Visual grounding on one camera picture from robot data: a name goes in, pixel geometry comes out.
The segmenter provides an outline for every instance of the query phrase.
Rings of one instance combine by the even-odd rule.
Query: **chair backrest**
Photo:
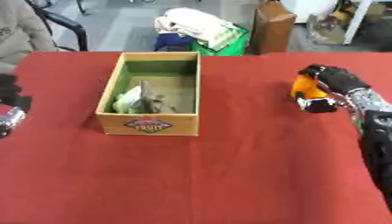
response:
[[[44,10],[41,7],[37,6],[35,3],[33,3],[31,0],[25,1],[32,7],[32,9],[35,11],[35,14],[37,14],[37,16],[41,18],[42,23],[44,23],[46,29],[50,32],[50,34],[53,35],[53,30],[46,20]]]
[[[86,52],[88,51],[88,36],[84,27],[76,21],[73,21],[67,17],[64,17],[60,14],[51,12],[49,10],[45,10],[38,5],[36,5],[31,0],[25,0],[35,11],[35,13],[41,18],[42,22],[44,23],[45,27],[49,31],[51,35],[53,35],[53,30],[49,25],[48,21],[63,26],[68,30],[72,31],[76,38],[78,39],[79,51]],[[64,49],[67,51],[76,51],[73,48],[65,47],[65,46],[58,46],[60,49]]]

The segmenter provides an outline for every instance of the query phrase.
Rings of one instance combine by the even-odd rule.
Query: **brown box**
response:
[[[140,81],[164,95],[175,114],[117,114],[116,97]],[[199,134],[200,56],[197,52],[123,53],[95,111],[106,134],[197,136]]]
[[[255,9],[250,46],[256,53],[285,52],[296,15],[278,1],[262,1]]]

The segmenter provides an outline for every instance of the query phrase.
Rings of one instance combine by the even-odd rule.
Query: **green crate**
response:
[[[220,51],[215,51],[204,45],[199,44],[198,41],[194,41],[191,44],[191,51],[199,52],[203,56],[242,56],[245,52],[246,44],[248,43],[249,32],[245,29],[240,29],[242,35],[226,45]]]

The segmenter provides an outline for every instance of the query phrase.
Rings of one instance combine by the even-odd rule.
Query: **open box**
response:
[[[113,103],[148,81],[156,95],[176,109],[173,114],[117,114]],[[95,111],[106,134],[197,136],[199,134],[200,56],[197,52],[123,53]]]

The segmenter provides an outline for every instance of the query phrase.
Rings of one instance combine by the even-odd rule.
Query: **gray floor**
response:
[[[259,0],[84,0],[87,16],[77,10],[75,0],[52,0],[51,11],[80,22],[87,30],[91,51],[151,51],[156,33],[154,18],[175,7],[199,9],[250,29],[253,10]],[[392,23],[370,25],[351,45],[317,45],[307,39],[307,31],[296,25],[291,36],[291,52],[380,51],[392,39]],[[54,27],[54,39],[62,46],[76,46],[74,35]]]

